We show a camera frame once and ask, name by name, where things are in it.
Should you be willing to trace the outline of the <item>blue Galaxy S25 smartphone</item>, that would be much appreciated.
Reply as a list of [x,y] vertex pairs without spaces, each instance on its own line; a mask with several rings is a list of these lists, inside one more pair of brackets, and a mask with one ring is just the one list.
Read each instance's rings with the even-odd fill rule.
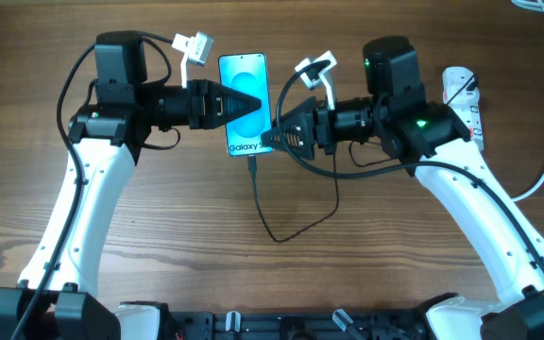
[[271,129],[267,59],[264,53],[223,55],[218,58],[220,82],[237,92],[223,104],[232,118],[226,123],[227,150],[231,157],[266,154],[262,135]]

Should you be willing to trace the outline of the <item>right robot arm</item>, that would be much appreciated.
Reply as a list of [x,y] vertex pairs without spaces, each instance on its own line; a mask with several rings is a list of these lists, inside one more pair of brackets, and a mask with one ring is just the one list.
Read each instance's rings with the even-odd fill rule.
[[448,294],[420,307],[430,339],[544,339],[544,238],[492,175],[462,119],[430,102],[408,39],[363,48],[367,96],[310,98],[278,112],[264,145],[310,168],[316,148],[378,138],[393,170],[405,170],[445,207],[482,260],[494,302]]

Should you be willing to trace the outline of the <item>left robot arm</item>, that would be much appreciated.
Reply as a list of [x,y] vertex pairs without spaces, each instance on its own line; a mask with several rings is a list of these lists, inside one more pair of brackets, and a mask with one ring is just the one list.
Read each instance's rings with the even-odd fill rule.
[[0,287],[1,339],[178,339],[164,303],[97,298],[103,247],[117,201],[153,129],[214,129],[258,110],[261,101],[207,80],[178,86],[149,80],[145,48],[162,37],[105,32],[88,51],[96,78],[69,122],[59,122],[68,164],[37,250],[12,288]]

